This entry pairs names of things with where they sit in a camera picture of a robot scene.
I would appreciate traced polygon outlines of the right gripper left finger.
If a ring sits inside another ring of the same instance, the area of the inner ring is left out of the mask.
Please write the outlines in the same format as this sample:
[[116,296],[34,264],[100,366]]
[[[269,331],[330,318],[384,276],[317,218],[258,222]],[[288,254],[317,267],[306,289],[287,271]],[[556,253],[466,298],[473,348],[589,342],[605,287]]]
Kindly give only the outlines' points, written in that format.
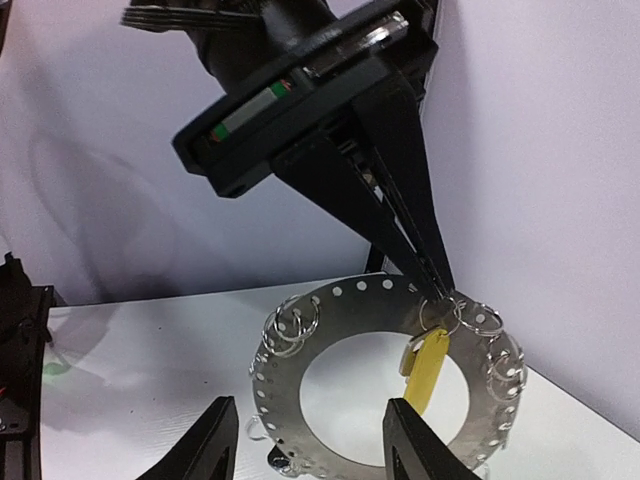
[[238,446],[233,396],[217,397],[139,480],[232,480]]

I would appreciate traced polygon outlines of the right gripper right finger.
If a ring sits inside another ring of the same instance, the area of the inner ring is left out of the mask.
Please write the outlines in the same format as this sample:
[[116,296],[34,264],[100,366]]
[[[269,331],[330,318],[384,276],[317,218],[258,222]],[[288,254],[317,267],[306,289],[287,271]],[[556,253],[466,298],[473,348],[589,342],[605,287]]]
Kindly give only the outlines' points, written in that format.
[[477,480],[403,398],[387,402],[383,418],[388,480]]

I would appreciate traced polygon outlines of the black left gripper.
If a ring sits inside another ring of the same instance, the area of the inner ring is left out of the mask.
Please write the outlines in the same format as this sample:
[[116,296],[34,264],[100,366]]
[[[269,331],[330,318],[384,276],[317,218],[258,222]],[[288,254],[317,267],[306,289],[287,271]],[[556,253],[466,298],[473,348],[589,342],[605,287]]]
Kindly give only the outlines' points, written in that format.
[[[273,172],[381,250],[426,298],[449,297],[455,284],[411,87],[437,49],[439,2],[370,1],[342,18],[324,1],[252,6],[256,19],[238,31],[189,33],[225,94],[174,137],[185,169],[225,198]],[[386,76],[393,70],[411,85]],[[347,124],[351,101],[384,206],[331,140],[303,141]]]

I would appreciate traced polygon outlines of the round metal keyring disc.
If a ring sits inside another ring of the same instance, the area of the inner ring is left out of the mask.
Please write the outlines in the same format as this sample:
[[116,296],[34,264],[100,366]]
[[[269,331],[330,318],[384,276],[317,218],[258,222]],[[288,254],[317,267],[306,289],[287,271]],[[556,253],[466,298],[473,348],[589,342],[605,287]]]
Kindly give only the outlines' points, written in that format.
[[409,340],[442,327],[448,354],[426,412],[468,469],[503,446],[527,384],[524,353],[491,307],[460,292],[429,301],[401,275],[351,277],[285,299],[266,318],[249,367],[255,415],[282,476],[384,477],[382,419],[403,398]]

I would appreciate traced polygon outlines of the yellow head key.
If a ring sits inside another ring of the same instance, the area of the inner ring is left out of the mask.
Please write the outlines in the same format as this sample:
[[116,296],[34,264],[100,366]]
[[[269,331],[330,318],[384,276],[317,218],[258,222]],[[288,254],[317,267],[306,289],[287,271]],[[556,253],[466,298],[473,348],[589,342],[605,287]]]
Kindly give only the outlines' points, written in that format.
[[419,416],[428,408],[449,346],[449,333],[442,327],[411,338],[405,346],[399,367],[405,378],[403,399]]

